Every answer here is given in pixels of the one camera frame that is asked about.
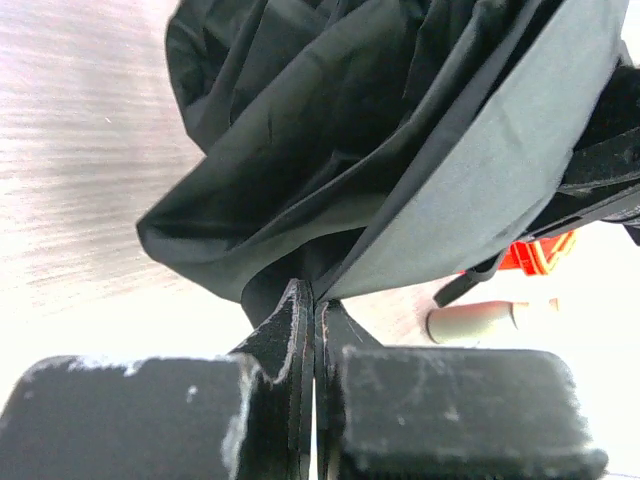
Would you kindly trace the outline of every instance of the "red object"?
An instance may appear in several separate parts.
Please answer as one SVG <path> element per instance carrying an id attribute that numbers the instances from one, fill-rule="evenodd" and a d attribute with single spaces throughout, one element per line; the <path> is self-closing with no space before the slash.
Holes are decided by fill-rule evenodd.
<path id="1" fill-rule="evenodd" d="M 509 248 L 500 270 L 520 268 L 527 275 L 549 275 L 560 257 L 569 254 L 575 242 L 573 231 L 533 243 L 516 242 Z"/>

